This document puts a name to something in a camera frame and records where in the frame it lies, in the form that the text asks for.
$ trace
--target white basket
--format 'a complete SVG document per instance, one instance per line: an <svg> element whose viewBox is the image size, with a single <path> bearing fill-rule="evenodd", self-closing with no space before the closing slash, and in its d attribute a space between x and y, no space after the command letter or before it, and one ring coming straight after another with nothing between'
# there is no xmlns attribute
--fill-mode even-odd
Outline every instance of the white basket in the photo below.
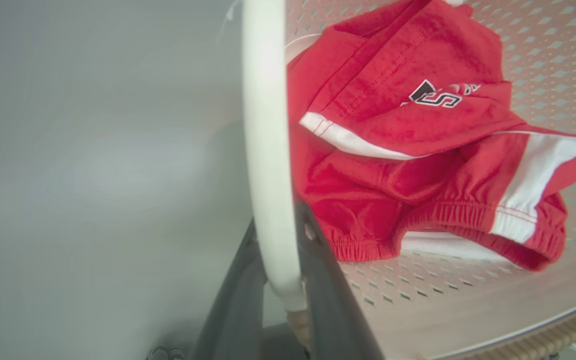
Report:
<svg viewBox="0 0 576 360"><path fill-rule="evenodd" d="M389 2L288 0L286 57L328 25ZM474 19L502 38L514 111L538 126L576 133L576 0L469 3ZM409 251L341 263L384 356L537 359L576 341L576 185L563 196L566 250L546 271Z"/></svg>

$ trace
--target red fabric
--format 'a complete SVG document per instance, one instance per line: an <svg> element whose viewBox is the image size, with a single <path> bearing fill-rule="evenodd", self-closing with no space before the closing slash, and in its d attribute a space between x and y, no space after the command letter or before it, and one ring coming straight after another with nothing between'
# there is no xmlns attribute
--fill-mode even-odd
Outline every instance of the red fabric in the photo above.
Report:
<svg viewBox="0 0 576 360"><path fill-rule="evenodd" d="M576 156L557 163L535 206L507 198L531 161L527 149L547 157L541 148L570 135L510 111L499 37L471 14L442 0L396 2L327 28L288 65L295 191L339 260L397 256L407 231L449 231L533 270L562 254L567 210L558 191L576 182ZM424 82L434 91L415 98ZM321 118L311 129L308 114ZM411 159L339 150L331 136L340 129ZM506 221L534 233L526 239Z"/></svg>

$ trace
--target clothing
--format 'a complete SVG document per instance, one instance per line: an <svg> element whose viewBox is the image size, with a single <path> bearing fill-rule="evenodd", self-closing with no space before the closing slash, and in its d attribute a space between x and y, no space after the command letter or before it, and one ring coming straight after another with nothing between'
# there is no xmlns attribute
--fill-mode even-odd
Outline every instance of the clothing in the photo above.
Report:
<svg viewBox="0 0 576 360"><path fill-rule="evenodd" d="M336 257L449 232L539 270L565 244L576 135L510 111L498 35L468 6L405 0L327 28L288 64L295 191Z"/></svg>

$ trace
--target beige ribbed rim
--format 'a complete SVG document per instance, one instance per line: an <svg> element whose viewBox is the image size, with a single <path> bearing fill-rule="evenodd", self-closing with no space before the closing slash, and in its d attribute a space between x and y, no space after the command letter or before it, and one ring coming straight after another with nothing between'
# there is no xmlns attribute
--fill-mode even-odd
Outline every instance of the beige ribbed rim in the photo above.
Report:
<svg viewBox="0 0 576 360"><path fill-rule="evenodd" d="M441 360L539 360L576 342L576 312L473 351Z"/></svg>

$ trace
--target laundry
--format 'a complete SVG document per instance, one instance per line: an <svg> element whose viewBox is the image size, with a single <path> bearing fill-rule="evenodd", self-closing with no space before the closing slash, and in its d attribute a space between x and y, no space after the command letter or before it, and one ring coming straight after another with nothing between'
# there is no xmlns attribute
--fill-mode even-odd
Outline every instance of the laundry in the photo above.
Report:
<svg viewBox="0 0 576 360"><path fill-rule="evenodd" d="M502 43L472 13L396 2L327 28L288 64L295 192L338 260L398 256L407 233L535 271L562 255L576 135L510 110Z"/></svg>

